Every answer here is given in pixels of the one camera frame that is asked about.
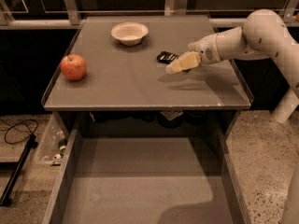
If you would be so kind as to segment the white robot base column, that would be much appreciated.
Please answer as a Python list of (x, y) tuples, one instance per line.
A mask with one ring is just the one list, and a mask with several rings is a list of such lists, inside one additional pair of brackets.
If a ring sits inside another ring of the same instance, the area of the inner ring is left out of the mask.
[(292, 89), (288, 89), (272, 112), (272, 116), (278, 123), (284, 123), (289, 119), (297, 106), (299, 106), (299, 98)]

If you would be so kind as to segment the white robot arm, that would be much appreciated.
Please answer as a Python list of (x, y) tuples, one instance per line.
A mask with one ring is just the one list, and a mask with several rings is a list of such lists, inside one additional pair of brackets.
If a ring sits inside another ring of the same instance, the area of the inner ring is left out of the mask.
[(280, 16), (252, 12), (240, 27), (188, 45), (204, 65), (226, 60), (271, 59), (290, 88), (269, 113), (243, 112), (227, 136), (230, 170), (251, 224), (299, 224), (298, 136), (292, 120), (299, 106), (299, 44)]

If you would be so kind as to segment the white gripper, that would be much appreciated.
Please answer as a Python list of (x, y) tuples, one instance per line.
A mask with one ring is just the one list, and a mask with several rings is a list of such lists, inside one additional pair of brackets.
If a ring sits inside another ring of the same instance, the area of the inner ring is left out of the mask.
[(167, 74), (175, 74), (190, 70), (199, 65), (221, 62), (221, 56), (217, 47), (217, 34), (207, 35), (202, 39), (188, 45), (188, 52), (178, 57), (178, 61), (170, 63), (165, 71)]

